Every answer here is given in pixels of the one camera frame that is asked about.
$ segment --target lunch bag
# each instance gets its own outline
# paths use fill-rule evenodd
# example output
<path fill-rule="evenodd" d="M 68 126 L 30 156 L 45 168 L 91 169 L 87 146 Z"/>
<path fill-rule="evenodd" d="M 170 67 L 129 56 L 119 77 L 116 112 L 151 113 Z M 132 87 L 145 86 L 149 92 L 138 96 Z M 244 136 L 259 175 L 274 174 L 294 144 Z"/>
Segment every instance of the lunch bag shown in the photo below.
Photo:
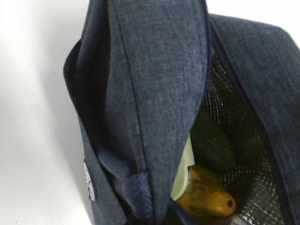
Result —
<path fill-rule="evenodd" d="M 203 0 L 90 0 L 64 77 L 96 225 L 197 224 L 170 193 L 202 108 L 237 155 L 218 175 L 241 224 L 300 225 L 300 51 L 281 28 Z"/>

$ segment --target mesh lining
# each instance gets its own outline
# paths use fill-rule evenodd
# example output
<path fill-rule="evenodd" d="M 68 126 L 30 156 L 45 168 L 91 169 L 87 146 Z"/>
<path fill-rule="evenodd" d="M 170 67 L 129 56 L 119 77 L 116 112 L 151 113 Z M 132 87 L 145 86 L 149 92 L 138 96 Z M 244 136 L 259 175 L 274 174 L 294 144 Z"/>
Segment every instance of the mesh lining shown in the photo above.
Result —
<path fill-rule="evenodd" d="M 236 153 L 236 168 L 219 175 L 236 199 L 236 213 L 251 225 L 284 225 L 263 141 L 217 55 L 203 106 L 227 132 Z"/>

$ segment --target white surface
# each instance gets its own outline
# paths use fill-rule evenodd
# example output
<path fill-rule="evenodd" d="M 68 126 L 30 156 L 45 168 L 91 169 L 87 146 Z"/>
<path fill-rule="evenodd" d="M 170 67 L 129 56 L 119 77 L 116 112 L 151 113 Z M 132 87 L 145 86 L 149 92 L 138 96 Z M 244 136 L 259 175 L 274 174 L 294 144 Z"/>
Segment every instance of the white surface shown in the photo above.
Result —
<path fill-rule="evenodd" d="M 87 6 L 0 0 L 0 225 L 91 224 L 83 145 L 62 76 Z M 279 25 L 300 43 L 298 1 L 209 0 L 208 8 Z"/>
<path fill-rule="evenodd" d="M 183 195 L 188 187 L 190 178 L 188 167 L 191 165 L 195 165 L 195 159 L 191 138 L 190 135 L 188 135 L 171 191 L 171 198 L 175 201 Z"/>

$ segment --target cucumber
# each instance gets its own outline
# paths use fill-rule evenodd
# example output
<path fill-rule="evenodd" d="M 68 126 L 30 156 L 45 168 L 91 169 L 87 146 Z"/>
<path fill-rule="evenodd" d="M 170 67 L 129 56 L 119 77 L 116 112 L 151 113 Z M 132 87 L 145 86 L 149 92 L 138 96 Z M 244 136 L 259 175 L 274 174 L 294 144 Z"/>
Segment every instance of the cucumber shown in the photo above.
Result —
<path fill-rule="evenodd" d="M 236 166 L 229 138 L 206 109 L 201 109 L 190 131 L 196 164 L 203 164 L 215 173 L 225 173 Z"/>

